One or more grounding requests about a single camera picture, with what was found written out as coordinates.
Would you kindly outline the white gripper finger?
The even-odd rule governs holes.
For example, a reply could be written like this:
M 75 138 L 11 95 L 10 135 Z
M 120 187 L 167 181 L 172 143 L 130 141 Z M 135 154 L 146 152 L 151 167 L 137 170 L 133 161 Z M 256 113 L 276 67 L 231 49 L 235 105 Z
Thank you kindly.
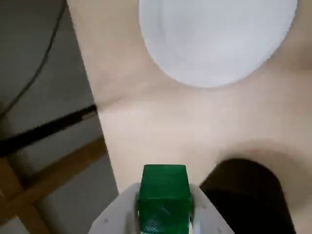
M 191 184 L 190 191 L 193 199 L 192 234 L 234 234 L 216 207 L 197 185 Z
M 89 234 L 139 234 L 137 200 L 140 183 L 134 183 L 94 220 Z

